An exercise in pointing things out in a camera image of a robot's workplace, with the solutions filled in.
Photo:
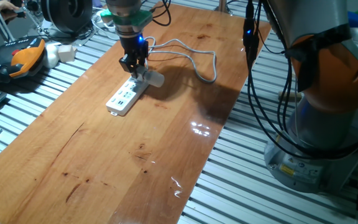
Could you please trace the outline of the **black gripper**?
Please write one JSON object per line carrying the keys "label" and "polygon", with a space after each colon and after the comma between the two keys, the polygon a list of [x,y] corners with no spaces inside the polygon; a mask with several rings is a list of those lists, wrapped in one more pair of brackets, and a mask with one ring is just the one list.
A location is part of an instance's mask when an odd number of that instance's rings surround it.
{"label": "black gripper", "polygon": [[143,34],[137,34],[133,37],[120,37],[121,45],[124,52],[128,55],[119,59],[119,63],[123,70],[131,74],[132,78],[137,78],[137,60],[138,64],[147,68],[147,57],[149,55],[149,42],[144,38]]}

